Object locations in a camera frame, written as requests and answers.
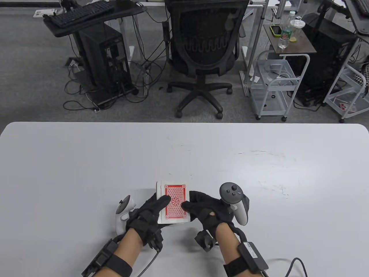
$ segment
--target plastic bottle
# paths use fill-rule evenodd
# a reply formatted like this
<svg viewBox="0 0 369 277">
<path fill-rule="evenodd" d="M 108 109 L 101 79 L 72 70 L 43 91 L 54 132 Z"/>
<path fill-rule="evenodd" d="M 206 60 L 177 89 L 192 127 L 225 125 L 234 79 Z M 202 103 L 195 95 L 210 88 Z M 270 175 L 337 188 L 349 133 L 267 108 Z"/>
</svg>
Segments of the plastic bottle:
<svg viewBox="0 0 369 277">
<path fill-rule="evenodd" d="M 285 49 L 290 43 L 290 38 L 294 26 L 294 20 L 295 20 L 295 12 L 290 11 L 288 18 L 284 21 L 284 23 L 281 26 L 282 33 L 280 34 L 278 47 L 282 50 Z"/>
</svg>

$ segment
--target black glove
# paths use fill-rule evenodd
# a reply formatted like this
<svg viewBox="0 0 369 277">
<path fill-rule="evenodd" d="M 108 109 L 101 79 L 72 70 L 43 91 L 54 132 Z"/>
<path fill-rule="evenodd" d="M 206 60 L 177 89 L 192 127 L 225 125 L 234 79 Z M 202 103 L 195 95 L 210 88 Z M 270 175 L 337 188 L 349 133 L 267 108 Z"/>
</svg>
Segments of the black glove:
<svg viewBox="0 0 369 277">
<path fill-rule="evenodd" d="M 127 220 L 126 231 L 129 228 L 135 229 L 144 245 L 149 243 L 151 248 L 161 250 L 161 242 L 163 241 L 161 228 L 164 225 L 158 225 L 159 212 L 169 204 L 170 200 L 168 195 L 156 199 L 156 193 L 154 193 L 141 208 L 129 212 L 130 217 Z"/>
<path fill-rule="evenodd" d="M 182 209 L 190 213 L 191 221 L 198 218 L 204 230 L 208 230 L 213 238 L 220 223 L 234 226 L 230 205 L 199 191 L 190 191 L 190 202 L 183 202 Z"/>
</svg>

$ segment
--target computer tower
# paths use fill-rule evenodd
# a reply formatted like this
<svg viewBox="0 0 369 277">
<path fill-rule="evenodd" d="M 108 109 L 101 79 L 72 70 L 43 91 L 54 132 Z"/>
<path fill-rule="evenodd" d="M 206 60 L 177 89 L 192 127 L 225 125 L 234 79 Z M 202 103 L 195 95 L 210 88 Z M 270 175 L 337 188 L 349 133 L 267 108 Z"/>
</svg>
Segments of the computer tower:
<svg viewBox="0 0 369 277">
<path fill-rule="evenodd" d="M 79 35 L 88 62 L 84 69 L 95 86 L 91 96 L 96 104 L 134 89 L 120 32 L 100 23 L 79 31 Z"/>
<path fill-rule="evenodd" d="M 322 101 L 337 76 L 356 41 L 356 34 L 323 19 L 315 28 L 318 14 L 304 16 L 304 33 L 317 51 L 310 54 L 310 63 L 297 92 L 297 98 L 306 106 L 312 100 Z M 306 62 L 304 57 L 288 57 L 289 64 L 296 75 L 300 75 Z"/>
</svg>

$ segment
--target gray carpet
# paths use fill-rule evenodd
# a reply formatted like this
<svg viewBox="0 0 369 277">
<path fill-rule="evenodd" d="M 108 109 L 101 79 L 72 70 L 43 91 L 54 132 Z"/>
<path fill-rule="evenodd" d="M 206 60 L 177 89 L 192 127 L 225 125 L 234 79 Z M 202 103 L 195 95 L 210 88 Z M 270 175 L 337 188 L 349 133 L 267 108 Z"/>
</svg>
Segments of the gray carpet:
<svg viewBox="0 0 369 277">
<path fill-rule="evenodd" d="M 301 8 L 309 12 L 316 11 L 317 3 L 309 1 Z M 186 91 L 174 89 L 172 94 L 165 92 L 166 83 L 170 80 L 189 80 L 166 66 L 160 81 L 154 85 L 149 97 L 139 104 L 119 99 L 115 105 L 99 113 L 91 110 L 67 111 L 62 104 L 67 100 L 78 100 L 83 105 L 91 106 L 86 97 L 67 95 L 64 85 L 68 81 L 66 59 L 73 56 L 68 37 L 55 38 L 43 24 L 41 18 L 32 18 L 34 8 L 1 8 L 0 9 L 0 133 L 5 126 L 14 121 L 93 121 L 93 122 L 219 122 L 215 119 L 215 109 L 203 101 L 196 99 L 183 110 L 183 117 L 174 117 L 175 107 L 186 95 Z M 165 12 L 161 7 L 149 7 L 149 12 L 158 21 L 164 20 Z M 144 41 L 146 56 L 156 48 L 162 40 L 161 24 L 153 22 L 147 14 L 140 14 L 139 25 Z M 244 21 L 246 33 L 249 34 L 254 16 Z M 352 24 L 342 15 L 337 15 L 336 22 L 352 29 Z M 127 20 L 127 37 L 130 45 L 137 45 L 132 21 Z M 248 39 L 242 39 L 247 45 Z M 257 52 L 267 46 L 267 38 L 262 31 Z M 369 51 L 363 49 L 361 55 Z M 158 62 L 164 65 L 164 59 Z M 256 122 L 250 99 L 244 96 L 239 70 L 244 69 L 241 57 L 234 68 L 222 77 L 210 76 L 208 82 L 224 81 L 233 84 L 233 95 L 225 91 L 214 92 L 224 108 L 222 122 Z M 138 70 L 133 68 L 132 75 Z M 158 74 L 153 68 L 152 75 Z M 73 84 L 70 91 L 77 89 Z M 289 123 L 337 123 L 338 114 L 330 107 L 322 107 L 317 112 L 292 108 L 287 119 Z M 280 123 L 280 117 L 262 117 L 258 122 Z M 360 114 L 347 119 L 347 123 L 360 123 L 369 127 L 369 113 Z"/>
</svg>

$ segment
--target black keyboard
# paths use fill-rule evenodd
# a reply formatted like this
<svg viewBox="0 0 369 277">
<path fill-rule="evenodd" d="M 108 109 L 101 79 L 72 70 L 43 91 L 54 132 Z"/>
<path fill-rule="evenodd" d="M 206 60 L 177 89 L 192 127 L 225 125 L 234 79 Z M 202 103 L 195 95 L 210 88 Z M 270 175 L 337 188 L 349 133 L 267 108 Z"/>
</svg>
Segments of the black keyboard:
<svg viewBox="0 0 369 277">
<path fill-rule="evenodd" d="M 354 2 L 359 7 L 360 13 L 365 17 L 369 17 L 369 0 L 354 0 Z"/>
<path fill-rule="evenodd" d="M 92 4 L 85 5 L 68 11 L 66 13 L 59 14 L 57 16 L 50 16 L 50 20 L 60 28 L 65 28 L 70 25 L 86 21 L 97 15 L 106 13 L 113 10 L 114 7 L 111 3 L 105 0 L 100 0 Z"/>
</svg>

